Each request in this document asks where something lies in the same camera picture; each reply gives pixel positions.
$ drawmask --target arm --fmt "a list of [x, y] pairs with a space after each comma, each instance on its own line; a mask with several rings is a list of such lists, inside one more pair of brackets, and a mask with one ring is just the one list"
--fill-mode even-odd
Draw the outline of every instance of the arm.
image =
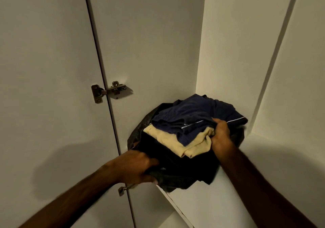
[[71, 227], [110, 187], [117, 183], [155, 182], [144, 171], [159, 162], [139, 151], [109, 161], [27, 220], [20, 228]]
[[235, 147], [227, 123], [214, 120], [218, 125], [212, 138], [212, 149], [255, 224], [258, 227], [316, 227]]

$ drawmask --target hand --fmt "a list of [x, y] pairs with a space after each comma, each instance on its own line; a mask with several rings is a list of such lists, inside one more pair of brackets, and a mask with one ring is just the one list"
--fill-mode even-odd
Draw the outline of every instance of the hand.
[[154, 182], [157, 180], [144, 172], [151, 166], [158, 165], [157, 159], [151, 159], [144, 152], [129, 150], [117, 158], [107, 162], [103, 167], [108, 166], [111, 174], [115, 177], [115, 183], [134, 183]]
[[233, 146], [233, 143], [230, 140], [230, 131], [227, 122], [217, 118], [213, 118], [213, 120], [217, 123], [217, 127], [214, 131], [215, 135], [211, 138], [212, 150], [220, 160], [222, 153]]

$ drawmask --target white cabinet door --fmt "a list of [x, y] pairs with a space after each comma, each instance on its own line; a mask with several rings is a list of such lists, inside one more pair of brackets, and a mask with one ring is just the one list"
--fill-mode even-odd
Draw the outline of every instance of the white cabinet door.
[[[118, 156], [85, 0], [0, 0], [0, 221], [19, 226]], [[74, 227], [133, 226], [111, 188]]]
[[[108, 84], [133, 94], [112, 99], [121, 151], [153, 108], [195, 93], [204, 0], [90, 0]], [[130, 190], [137, 228], [158, 227], [173, 211], [153, 185]]]

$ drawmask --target person's left hand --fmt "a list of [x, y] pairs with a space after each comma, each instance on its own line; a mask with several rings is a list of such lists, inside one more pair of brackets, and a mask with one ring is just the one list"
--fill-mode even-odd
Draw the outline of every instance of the person's left hand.
[[107, 162], [103, 167], [108, 166], [115, 177], [116, 183], [134, 183], [154, 182], [157, 180], [144, 172], [151, 166], [158, 165], [157, 159], [151, 159], [144, 152], [129, 150], [117, 158]]

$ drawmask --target forearm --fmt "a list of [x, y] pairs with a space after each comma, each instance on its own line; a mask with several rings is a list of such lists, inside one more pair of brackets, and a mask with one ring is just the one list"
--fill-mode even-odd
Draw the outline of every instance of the forearm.
[[215, 153], [258, 227], [315, 227], [276, 191], [230, 140]]
[[116, 178], [103, 166], [27, 220], [20, 228], [71, 227], [112, 185]]

